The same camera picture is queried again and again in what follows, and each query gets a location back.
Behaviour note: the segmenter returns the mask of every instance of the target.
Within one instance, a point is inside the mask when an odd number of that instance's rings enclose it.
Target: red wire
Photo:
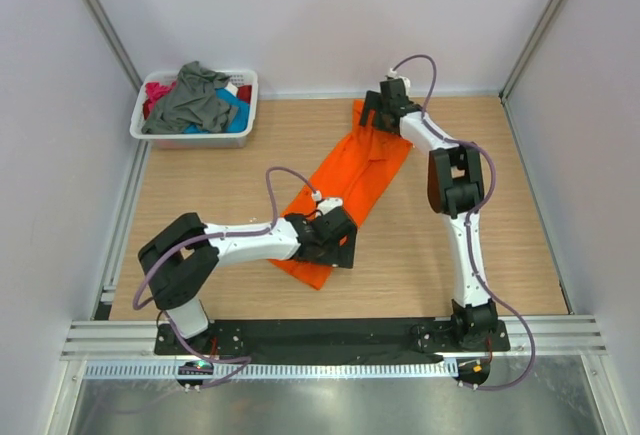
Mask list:
[[[209,356],[213,357],[216,355],[216,352],[218,351],[218,338],[213,337],[211,342],[213,342],[213,345],[211,346],[211,353],[209,354]]]
[[[489,362],[493,360],[493,348],[491,347],[491,337],[487,337],[487,349],[489,351]]]

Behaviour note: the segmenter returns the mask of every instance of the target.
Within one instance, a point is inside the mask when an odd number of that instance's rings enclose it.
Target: pink cloth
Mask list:
[[[161,85],[158,82],[149,82],[144,86],[144,89],[147,92],[147,98],[149,99],[149,113],[153,110],[153,106],[156,102],[169,93],[175,86],[176,82],[173,82],[168,87],[166,85]]]

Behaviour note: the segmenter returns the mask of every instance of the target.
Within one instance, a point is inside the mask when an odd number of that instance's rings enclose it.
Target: blue cloth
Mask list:
[[[227,127],[225,133],[240,133],[246,130],[249,124],[249,104],[238,100],[237,97],[231,94],[226,88],[217,88],[216,95],[220,100],[224,100],[229,105],[238,107],[238,113],[233,117],[233,120]],[[206,130],[200,130],[195,124],[189,125],[182,133],[209,133]]]

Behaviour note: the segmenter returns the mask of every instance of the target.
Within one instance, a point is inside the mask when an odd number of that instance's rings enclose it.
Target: black mounting plate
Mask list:
[[[438,352],[486,351],[486,337],[462,347],[452,328],[450,320],[435,318],[216,320],[189,342],[208,355],[215,338],[221,358],[250,355],[253,363],[269,365],[437,363],[442,360]],[[510,349],[504,322],[489,338],[494,352]],[[158,328],[154,353],[187,354],[168,324]]]

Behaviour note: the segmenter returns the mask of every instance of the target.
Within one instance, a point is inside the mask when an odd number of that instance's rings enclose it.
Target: gray cloth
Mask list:
[[[216,88],[224,88],[229,76],[187,63],[180,69],[176,86],[156,102],[142,133],[156,135],[182,133],[192,123],[200,130],[223,132],[238,113],[216,96]]]

